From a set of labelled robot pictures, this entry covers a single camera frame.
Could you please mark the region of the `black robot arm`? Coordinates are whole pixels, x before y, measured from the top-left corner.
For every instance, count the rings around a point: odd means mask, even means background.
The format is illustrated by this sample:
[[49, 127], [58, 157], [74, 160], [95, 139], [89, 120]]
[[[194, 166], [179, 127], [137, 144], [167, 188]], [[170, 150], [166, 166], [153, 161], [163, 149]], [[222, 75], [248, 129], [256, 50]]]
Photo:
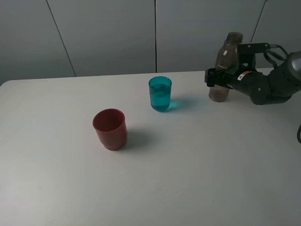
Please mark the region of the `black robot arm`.
[[243, 93], [255, 105], [285, 103], [301, 90], [301, 53], [289, 54], [268, 75], [238, 63], [219, 71], [211, 68], [206, 71], [205, 83], [208, 87], [218, 85]]

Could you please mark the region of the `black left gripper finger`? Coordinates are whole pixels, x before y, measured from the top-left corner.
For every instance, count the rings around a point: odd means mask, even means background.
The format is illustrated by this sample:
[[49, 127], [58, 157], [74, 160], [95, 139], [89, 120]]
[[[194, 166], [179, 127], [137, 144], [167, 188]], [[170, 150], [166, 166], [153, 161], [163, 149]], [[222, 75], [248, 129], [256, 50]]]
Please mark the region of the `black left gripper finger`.
[[207, 78], [206, 84], [208, 87], [221, 86], [224, 88], [228, 87], [229, 79], [225, 78]]

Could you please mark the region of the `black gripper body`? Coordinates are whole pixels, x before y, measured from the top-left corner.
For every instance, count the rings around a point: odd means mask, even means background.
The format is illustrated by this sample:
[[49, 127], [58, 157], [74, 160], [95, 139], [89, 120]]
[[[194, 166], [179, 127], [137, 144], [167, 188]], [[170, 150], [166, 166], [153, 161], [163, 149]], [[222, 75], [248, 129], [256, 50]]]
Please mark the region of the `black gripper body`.
[[261, 75], [261, 72], [254, 68], [233, 66], [226, 70], [226, 86], [237, 91], [247, 91], [257, 75]]

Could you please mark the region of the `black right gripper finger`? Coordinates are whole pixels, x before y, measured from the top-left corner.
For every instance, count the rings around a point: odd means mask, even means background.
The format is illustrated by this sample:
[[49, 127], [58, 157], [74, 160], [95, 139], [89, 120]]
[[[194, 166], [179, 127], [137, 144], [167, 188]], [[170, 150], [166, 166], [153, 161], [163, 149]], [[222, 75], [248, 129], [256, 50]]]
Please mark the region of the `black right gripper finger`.
[[205, 82], [229, 82], [233, 79], [233, 74], [229, 69], [216, 70], [207, 69], [205, 72]]

